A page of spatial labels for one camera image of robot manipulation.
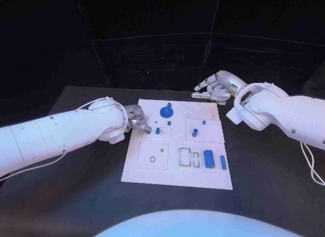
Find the small blue piece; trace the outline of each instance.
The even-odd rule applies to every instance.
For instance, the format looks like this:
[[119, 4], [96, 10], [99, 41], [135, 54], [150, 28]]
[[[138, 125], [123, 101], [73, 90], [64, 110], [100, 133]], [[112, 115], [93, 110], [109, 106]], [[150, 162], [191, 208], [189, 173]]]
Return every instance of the small blue piece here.
[[221, 160], [221, 168], [225, 169], [224, 156], [219, 156], [219, 160]]
[[166, 106], [159, 110], [159, 115], [163, 118], [169, 118], [172, 116], [171, 103], [168, 103]]
[[194, 130], [192, 130], [192, 137], [195, 137], [195, 134], [196, 134], [196, 129], [194, 128]]
[[204, 166], [205, 168], [214, 168], [214, 159], [212, 159], [212, 152], [211, 150], [202, 151], [202, 158], [204, 158]]

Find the black table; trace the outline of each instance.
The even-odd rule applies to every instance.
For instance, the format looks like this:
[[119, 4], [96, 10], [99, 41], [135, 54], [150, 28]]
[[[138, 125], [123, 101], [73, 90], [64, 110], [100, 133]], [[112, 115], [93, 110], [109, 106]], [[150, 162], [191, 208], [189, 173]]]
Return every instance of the black table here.
[[[139, 98], [201, 101], [189, 92], [67, 86], [50, 114], [104, 96], [122, 105]], [[234, 125], [225, 117], [231, 102], [218, 108], [232, 191], [122, 183], [126, 133], [122, 142], [96, 141], [54, 164], [5, 180], [0, 236], [92, 236], [138, 215], [172, 209], [228, 212], [303, 236], [325, 236], [325, 187], [310, 179], [299, 142], [274, 125], [261, 132]], [[325, 177], [325, 151], [311, 151]]]

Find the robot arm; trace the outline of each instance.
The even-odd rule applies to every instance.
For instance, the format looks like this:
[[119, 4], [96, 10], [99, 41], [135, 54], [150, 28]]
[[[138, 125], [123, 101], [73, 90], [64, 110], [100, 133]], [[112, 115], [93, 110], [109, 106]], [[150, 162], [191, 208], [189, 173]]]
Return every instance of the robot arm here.
[[0, 177], [96, 139], [110, 144], [122, 141], [130, 128], [150, 130], [138, 105], [123, 107], [109, 97], [92, 102], [87, 109], [0, 128]]
[[306, 96], [288, 97], [284, 91], [268, 83], [247, 85], [225, 71], [209, 76], [194, 90], [199, 90], [205, 85], [215, 85], [209, 88], [214, 91], [195, 92], [192, 98], [208, 98], [218, 104], [225, 104], [225, 100], [217, 100], [214, 94], [221, 85], [217, 91], [235, 97], [234, 107], [225, 115], [234, 124], [242, 121], [251, 129], [261, 131], [273, 123], [290, 138], [325, 150], [325, 100]]

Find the cable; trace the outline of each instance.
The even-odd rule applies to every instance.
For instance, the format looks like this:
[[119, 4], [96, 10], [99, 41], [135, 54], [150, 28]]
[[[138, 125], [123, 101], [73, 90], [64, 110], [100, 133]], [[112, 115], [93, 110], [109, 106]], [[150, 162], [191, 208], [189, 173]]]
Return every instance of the cable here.
[[89, 105], [90, 103], [99, 101], [99, 100], [104, 100], [106, 98], [99, 98], [99, 99], [94, 99], [92, 100], [90, 102], [87, 102], [84, 105], [81, 105], [76, 110], [79, 110], [83, 106]]
[[[325, 186], [325, 181], [323, 181], [323, 179], [320, 178], [320, 176], [317, 175], [317, 173], [316, 173], [314, 170], [313, 170], [313, 163], [314, 163], [314, 160], [313, 160], [311, 151], [310, 151], [310, 149], [309, 149], [309, 147], [307, 147], [307, 145], [306, 145], [304, 143], [299, 142], [299, 144], [300, 144], [300, 150], [301, 150], [303, 155], [304, 155], [304, 158], [306, 158], [307, 166], [309, 166], [309, 168], [310, 168], [310, 177], [311, 177], [313, 181], [314, 181], [319, 185], [323, 185], [323, 186]], [[311, 157], [311, 164], [310, 164], [309, 159], [307, 159], [307, 157], [306, 157], [306, 153], [304, 153], [304, 150], [303, 150], [303, 144], [304, 144], [304, 147], [306, 147], [307, 152], [309, 152], [310, 157]], [[316, 175], [316, 177], [319, 178], [319, 180], [322, 181], [322, 183], [314, 179], [313, 174]]]
[[35, 167], [33, 167], [33, 168], [28, 168], [28, 169], [24, 169], [24, 170], [21, 170], [21, 171], [18, 171], [17, 173], [14, 173], [14, 174], [8, 175], [7, 177], [4, 177], [2, 179], [0, 179], [0, 181], [4, 180], [4, 179], [7, 179], [8, 177], [17, 175], [18, 173], [21, 173], [21, 172], [24, 172], [24, 171], [28, 171], [28, 170], [31, 170], [31, 169], [37, 169], [37, 168], [40, 168], [40, 167], [43, 167], [43, 166], [46, 166], [46, 165], [50, 165], [50, 164], [56, 163], [56, 162], [63, 158], [64, 155], [66, 155], [66, 153], [63, 153], [63, 155], [61, 155], [53, 162], [50, 162], [50, 163], [47, 163], [47, 164], [43, 164], [43, 165], [40, 165], [40, 166], [35, 166]]

